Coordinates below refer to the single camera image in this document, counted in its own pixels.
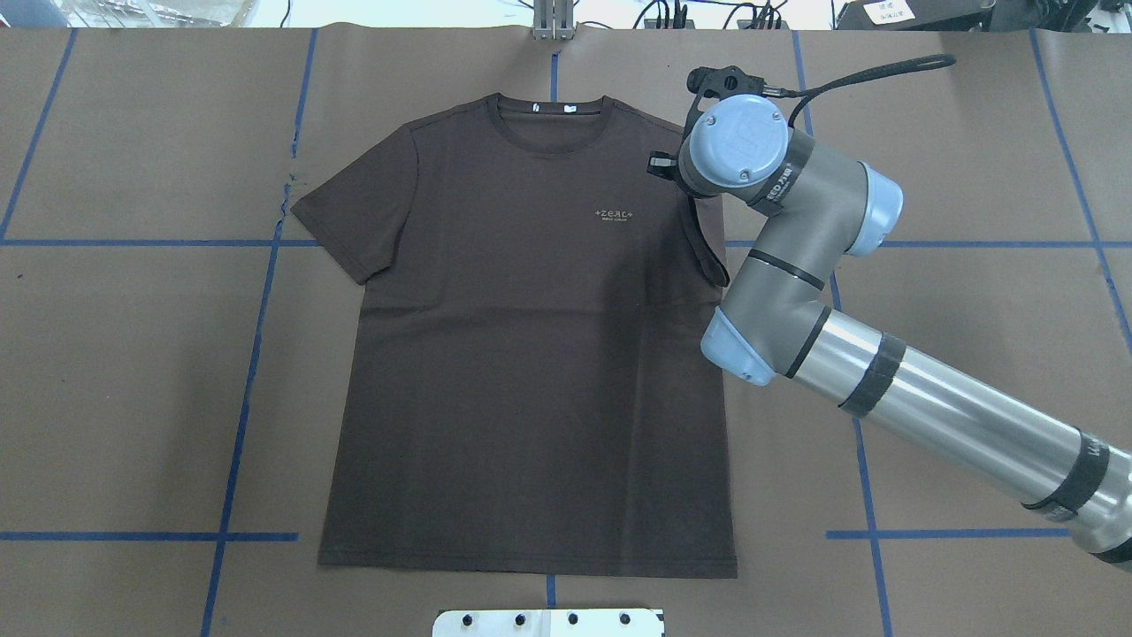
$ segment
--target shirt hem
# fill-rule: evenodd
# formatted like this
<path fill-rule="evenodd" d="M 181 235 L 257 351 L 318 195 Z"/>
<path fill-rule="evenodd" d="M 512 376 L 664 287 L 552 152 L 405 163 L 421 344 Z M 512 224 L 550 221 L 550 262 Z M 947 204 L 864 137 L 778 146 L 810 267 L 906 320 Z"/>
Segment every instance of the shirt hem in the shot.
<path fill-rule="evenodd" d="M 621 558 L 566 558 L 516 556 L 454 556 L 321 549 L 320 566 L 385 567 L 415 570 L 491 571 L 611 577 L 735 579 L 735 559 L 663 560 Z"/>

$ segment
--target short sleeve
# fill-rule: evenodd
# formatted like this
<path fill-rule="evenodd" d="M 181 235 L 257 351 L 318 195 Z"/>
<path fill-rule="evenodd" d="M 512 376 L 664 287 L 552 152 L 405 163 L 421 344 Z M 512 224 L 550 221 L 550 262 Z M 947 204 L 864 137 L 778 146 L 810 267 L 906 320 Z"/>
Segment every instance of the short sleeve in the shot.
<path fill-rule="evenodd" d="M 402 126 L 291 206 L 358 283 L 393 264 L 417 190 L 417 147 Z"/>

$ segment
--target sleeve hem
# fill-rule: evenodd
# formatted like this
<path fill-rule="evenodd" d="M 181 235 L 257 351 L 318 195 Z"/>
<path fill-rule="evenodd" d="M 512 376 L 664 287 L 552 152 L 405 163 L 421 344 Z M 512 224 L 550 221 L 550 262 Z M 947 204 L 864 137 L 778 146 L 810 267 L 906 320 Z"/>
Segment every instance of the sleeve hem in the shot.
<path fill-rule="evenodd" d="M 343 244 L 342 241 L 334 235 L 334 232 L 332 232 L 329 227 L 318 219 L 318 215 L 314 214 L 310 208 L 303 205 L 303 201 L 300 200 L 294 204 L 291 207 L 291 214 L 302 222 L 307 230 L 315 235 L 315 239 L 323 244 L 323 248 L 326 249 L 332 257 L 334 257 L 334 260 L 336 260 L 338 265 L 345 269 L 346 274 L 349 274 L 355 283 L 360 285 L 369 278 L 370 273 L 367 272 L 353 256 L 351 256 L 350 250 L 346 249 L 345 244 Z"/>

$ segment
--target blue tape line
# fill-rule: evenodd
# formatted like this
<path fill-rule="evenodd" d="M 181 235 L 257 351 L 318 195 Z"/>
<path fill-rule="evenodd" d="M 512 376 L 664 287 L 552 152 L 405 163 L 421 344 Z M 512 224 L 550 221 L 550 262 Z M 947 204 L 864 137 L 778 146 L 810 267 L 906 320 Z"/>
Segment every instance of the blue tape line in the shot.
<path fill-rule="evenodd" d="M 729 248 L 754 247 L 751 239 L 729 239 Z M 1106 248 L 1132 248 L 1132 241 L 1100 241 Z M 882 248 L 1092 248 L 1092 241 L 884 241 Z"/>
<path fill-rule="evenodd" d="M 0 239 L 0 246 L 14 247 L 254 247 L 272 246 L 272 239 Z M 314 239 L 283 239 L 281 247 L 318 247 Z"/>
<path fill-rule="evenodd" d="M 801 59 L 801 37 L 797 31 L 791 31 L 794 38 L 794 66 L 798 69 L 798 91 L 806 89 L 806 64 Z M 801 117 L 806 120 L 806 132 L 814 134 L 814 122 L 809 119 L 809 106 L 801 109 Z"/>
<path fill-rule="evenodd" d="M 1100 269 L 1105 274 L 1105 284 L 1108 286 L 1108 295 L 1113 299 L 1113 307 L 1116 310 L 1116 318 L 1124 334 L 1124 345 L 1132 354 L 1132 329 L 1129 328 L 1129 318 L 1124 312 L 1124 303 L 1121 302 L 1121 294 L 1116 291 L 1116 282 L 1113 279 L 1113 272 L 1108 267 L 1108 257 L 1105 256 L 1105 248 L 1100 243 L 1100 233 L 1097 231 L 1097 223 L 1092 217 L 1092 209 L 1089 200 L 1084 196 L 1084 188 L 1081 186 L 1081 177 L 1077 171 L 1077 162 L 1073 161 L 1073 153 L 1069 148 L 1065 139 L 1065 131 L 1061 126 L 1061 115 L 1057 114 L 1057 105 L 1054 103 L 1053 93 L 1049 91 L 1049 80 L 1046 77 L 1046 64 L 1041 60 L 1041 46 L 1038 45 L 1038 33 L 1030 29 L 1030 45 L 1034 48 L 1034 61 L 1038 67 L 1038 79 L 1041 80 L 1041 92 L 1046 96 L 1046 106 L 1049 109 L 1049 117 L 1054 122 L 1054 132 L 1057 134 L 1057 143 L 1061 144 L 1062 154 L 1065 155 L 1065 164 L 1069 166 L 1070 178 L 1073 180 L 1073 189 L 1077 190 L 1077 199 L 1081 204 L 1081 213 L 1084 214 L 1084 223 L 1089 226 L 1089 235 L 1097 250 L 1097 259 L 1100 260 Z"/>
<path fill-rule="evenodd" d="M 547 576 L 547 608 L 558 608 L 557 583 L 555 582 L 555 576 L 552 575 Z"/>
<path fill-rule="evenodd" d="M 841 311 L 841 287 L 837 274 L 830 275 L 830 293 L 833 308 Z M 892 612 L 889 609 L 889 587 L 884 580 L 884 561 L 881 559 L 881 541 L 876 536 L 876 509 L 873 506 L 873 481 L 868 475 L 868 457 L 865 455 L 865 434 L 860 420 L 852 420 L 854 437 L 857 440 L 857 473 L 860 476 L 860 493 L 865 502 L 865 524 L 868 526 L 869 553 L 873 557 L 873 579 L 876 580 L 876 599 L 881 608 L 881 627 L 884 637 L 892 637 Z"/>
<path fill-rule="evenodd" d="M 67 70 L 67 62 L 70 60 L 71 50 L 75 49 L 75 40 L 78 37 L 78 29 L 72 28 L 70 36 L 67 38 L 67 48 L 63 49 L 63 57 L 59 60 L 59 68 L 55 69 L 55 78 L 51 83 L 51 89 L 48 91 L 48 98 L 43 102 L 43 110 L 40 112 L 40 121 L 35 123 L 35 131 L 32 132 L 32 141 L 27 145 L 27 153 L 24 154 L 24 163 L 19 166 L 19 173 L 16 175 L 16 184 L 11 189 L 11 196 L 8 197 L 8 208 L 3 213 L 3 219 L 0 219 L 0 239 L 3 238 L 5 233 L 8 231 L 8 224 L 11 222 L 11 215 L 16 213 L 16 201 L 19 200 L 19 192 L 24 189 L 24 180 L 27 178 L 27 171 L 32 167 L 32 157 L 35 156 L 35 148 L 40 145 L 40 136 L 43 134 L 43 126 L 48 122 L 48 113 L 51 112 L 51 104 L 55 101 L 55 94 L 59 92 L 59 84 L 63 79 L 63 71 Z"/>
<path fill-rule="evenodd" d="M 310 43 L 307 45 L 307 63 L 302 71 L 302 88 L 299 91 L 299 103 L 295 105 L 294 136 L 291 143 L 291 156 L 295 157 L 299 152 L 299 135 L 302 129 L 302 115 L 307 105 L 307 91 L 310 87 L 311 68 L 315 60 L 315 43 L 318 40 L 318 29 L 310 31 Z M 291 198 L 291 181 L 294 174 L 290 175 L 290 181 L 283 184 L 283 201 L 280 204 L 280 218 L 275 222 L 275 233 L 272 235 L 272 252 L 267 258 L 267 273 L 264 275 L 264 293 L 259 299 L 259 313 L 256 317 L 256 335 L 251 342 L 251 361 L 248 363 L 248 377 L 243 384 L 243 402 L 240 406 L 240 422 L 235 429 L 235 442 L 232 447 L 232 464 L 228 472 L 228 487 L 224 490 L 224 506 L 220 517 L 220 533 L 228 534 L 229 523 L 232 519 L 232 503 L 235 500 L 235 485 L 240 475 L 240 459 L 243 455 L 243 440 L 248 431 L 248 416 L 251 413 L 251 388 L 256 381 L 256 373 L 259 368 L 259 353 L 264 342 L 264 320 L 267 316 L 267 301 L 272 294 L 272 283 L 275 279 L 275 262 L 278 260 L 280 243 L 283 240 L 283 222 L 286 221 L 288 203 Z M 220 588 L 221 570 L 224 566 L 224 539 L 216 541 L 216 552 L 213 554 L 213 571 L 208 580 L 208 594 L 205 599 L 205 612 L 200 620 L 200 637 L 208 637 L 212 630 L 213 611 L 216 608 L 216 592 Z"/>
<path fill-rule="evenodd" d="M 220 589 L 220 571 L 224 566 L 224 548 L 226 545 L 224 541 L 216 542 L 212 575 L 208 578 L 208 596 L 205 599 L 205 613 L 200 619 L 200 637 L 208 637 L 212 631 L 212 614 L 216 609 L 216 592 Z"/>
<path fill-rule="evenodd" d="M 916 528 L 827 531 L 826 540 L 985 540 L 994 537 L 1069 537 L 1066 528 Z"/>
<path fill-rule="evenodd" d="M 1091 248 L 1089 241 L 884 241 L 882 248 Z"/>
<path fill-rule="evenodd" d="M 284 186 L 284 200 L 291 184 Z M 259 353 L 264 343 L 264 320 L 267 316 L 267 300 L 272 293 L 272 283 L 275 278 L 275 261 L 278 259 L 278 241 L 283 234 L 283 218 L 275 223 L 275 235 L 272 239 L 272 252 L 267 258 L 267 274 L 264 276 L 264 292 L 259 299 L 259 313 L 256 317 L 256 336 L 251 342 L 251 361 L 248 363 L 248 377 L 243 382 L 243 402 L 240 406 L 240 422 L 235 429 L 235 444 L 232 448 L 232 463 L 228 471 L 228 487 L 224 490 L 224 507 L 220 517 L 220 535 L 216 540 L 216 553 L 213 556 L 213 571 L 208 583 L 208 595 L 205 600 L 205 614 L 200 623 L 200 636 L 207 637 L 212 628 L 212 613 L 216 605 L 216 591 L 220 587 L 221 568 L 224 565 L 224 535 L 228 534 L 229 523 L 232 519 L 232 502 L 235 500 L 235 484 L 240 475 L 240 460 L 243 456 L 243 439 L 248 431 L 248 416 L 251 413 L 251 388 L 256 381 L 256 373 L 259 369 Z"/>
<path fill-rule="evenodd" d="M 558 101 L 558 54 L 561 51 L 555 51 L 550 55 L 550 101 Z M 547 608 L 554 609 L 558 606 L 558 591 L 557 582 L 555 576 L 547 576 Z"/>
<path fill-rule="evenodd" d="M 561 51 L 555 51 L 550 55 L 550 101 L 558 101 L 558 53 Z"/>
<path fill-rule="evenodd" d="M 299 156 L 299 134 L 302 131 L 302 114 L 307 111 L 307 91 L 310 88 L 310 67 L 315 62 L 315 43 L 318 42 L 318 29 L 310 29 L 310 42 L 307 44 L 307 64 L 302 69 L 302 87 L 299 89 L 299 105 L 294 110 L 294 137 L 291 138 L 291 158 Z"/>
<path fill-rule="evenodd" d="M 8 531 L 0 542 L 298 542 L 298 533 L 179 533 L 147 531 Z"/>

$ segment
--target metal tube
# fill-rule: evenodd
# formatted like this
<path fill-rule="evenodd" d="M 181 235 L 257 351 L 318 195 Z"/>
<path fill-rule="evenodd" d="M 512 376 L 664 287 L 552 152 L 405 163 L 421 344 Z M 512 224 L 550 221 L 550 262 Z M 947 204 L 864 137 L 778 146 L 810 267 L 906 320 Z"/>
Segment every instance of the metal tube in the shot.
<path fill-rule="evenodd" d="M 1132 573 L 1127 454 L 902 343 L 885 364 L 886 338 L 833 311 L 795 379 L 1066 523 L 1079 546 Z"/>

